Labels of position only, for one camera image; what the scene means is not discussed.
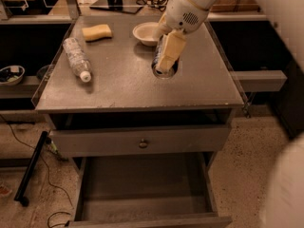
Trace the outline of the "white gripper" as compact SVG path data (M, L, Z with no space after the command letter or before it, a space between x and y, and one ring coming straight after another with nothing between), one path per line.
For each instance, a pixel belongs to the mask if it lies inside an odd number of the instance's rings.
M169 71L185 48L184 33L196 31L208 13L206 0L169 0L166 11L152 34L155 40L163 36L161 57L156 67L158 71L163 73Z

